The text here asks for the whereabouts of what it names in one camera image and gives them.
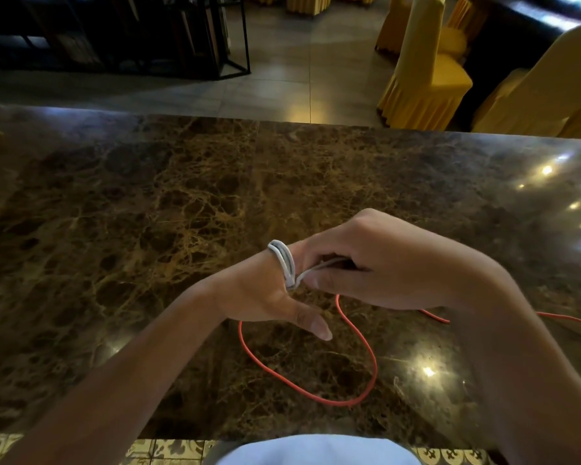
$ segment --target forearm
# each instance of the forearm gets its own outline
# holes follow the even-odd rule
[[[171,383],[223,319],[200,286],[188,289],[91,372],[1,463],[119,463]]]
[[[502,451],[512,464],[581,461],[581,377],[505,270],[479,277],[452,326]]]

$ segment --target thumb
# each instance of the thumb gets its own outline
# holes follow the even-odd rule
[[[290,296],[286,297],[283,303],[284,307],[280,319],[293,323],[324,341],[333,338],[327,322],[321,316],[321,311],[318,308],[298,302]]]
[[[303,282],[311,289],[360,299],[366,287],[366,276],[363,271],[324,268],[306,274]]]

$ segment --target fingernail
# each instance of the fingernail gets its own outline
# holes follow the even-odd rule
[[[323,341],[331,341],[333,338],[333,334],[331,334],[331,330],[327,326],[327,323],[325,323],[325,320],[320,317],[314,319],[312,326],[310,327],[310,331],[312,331]]]
[[[303,282],[305,282],[305,284],[310,288],[318,289],[318,278],[316,274],[307,274],[303,279]]]

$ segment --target marble table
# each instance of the marble table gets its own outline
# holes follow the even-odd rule
[[[538,310],[581,317],[581,140],[0,107],[0,432],[29,429],[189,285],[365,207],[486,252]],[[297,297],[326,309],[333,340],[271,322],[245,326],[249,346],[309,391],[357,395],[361,343],[332,297]],[[494,447],[447,325],[342,304],[379,360],[360,406],[298,395],[226,322],[142,437]],[[546,323],[581,374],[581,327]]]

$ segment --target right hand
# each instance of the right hand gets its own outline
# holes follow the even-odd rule
[[[457,307],[487,276],[505,273],[476,250],[374,209],[305,240],[304,267],[330,255],[360,270],[317,270],[303,279],[308,287],[399,310]]]

